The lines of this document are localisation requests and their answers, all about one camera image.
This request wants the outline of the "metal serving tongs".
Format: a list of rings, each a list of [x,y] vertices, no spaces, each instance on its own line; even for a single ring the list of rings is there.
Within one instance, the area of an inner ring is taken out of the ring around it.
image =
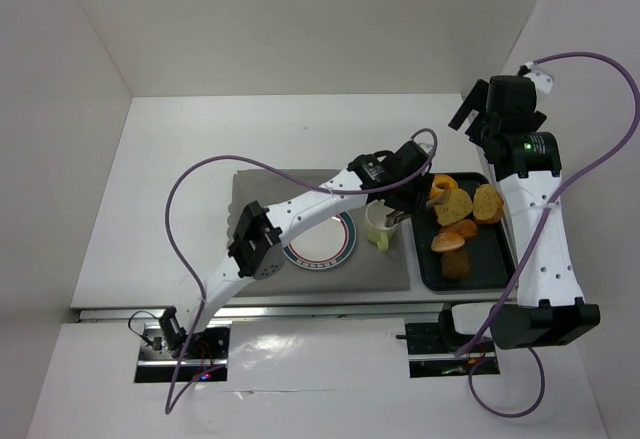
[[[406,219],[409,219],[413,216],[424,215],[427,210],[434,208],[436,205],[444,204],[449,200],[451,195],[451,190],[446,190],[441,193],[439,196],[427,200],[423,205],[417,206],[412,211],[406,212],[401,210],[392,210],[385,216],[384,226],[386,228],[391,228]]]

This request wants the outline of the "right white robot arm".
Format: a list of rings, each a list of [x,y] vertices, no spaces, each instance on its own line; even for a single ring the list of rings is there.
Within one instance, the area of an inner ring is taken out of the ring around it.
[[[493,340],[503,350],[567,345],[600,322],[576,279],[564,227],[562,165],[556,138],[540,127],[537,101],[553,85],[530,72],[478,80],[449,125],[463,129],[493,167],[495,186],[518,260],[515,303],[459,304],[453,329],[468,339]]]

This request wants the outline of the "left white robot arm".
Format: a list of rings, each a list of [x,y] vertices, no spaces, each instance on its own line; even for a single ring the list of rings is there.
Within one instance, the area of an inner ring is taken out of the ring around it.
[[[409,140],[395,152],[357,156],[325,183],[305,184],[304,193],[292,199],[246,205],[215,272],[207,280],[195,280],[194,305],[171,306],[159,319],[172,355],[185,355],[195,335],[238,292],[278,273],[285,247],[312,227],[374,201],[383,202],[400,219],[425,212],[432,183],[427,170],[435,153]]]

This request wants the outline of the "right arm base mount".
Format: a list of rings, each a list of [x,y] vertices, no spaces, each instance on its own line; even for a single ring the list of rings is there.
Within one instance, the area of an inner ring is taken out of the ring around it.
[[[435,319],[406,323],[404,331],[395,338],[406,346],[412,379],[463,377],[468,376],[473,367],[478,375],[500,374],[491,341],[474,346],[464,356],[454,356],[471,335],[455,330],[451,304],[446,303]]]

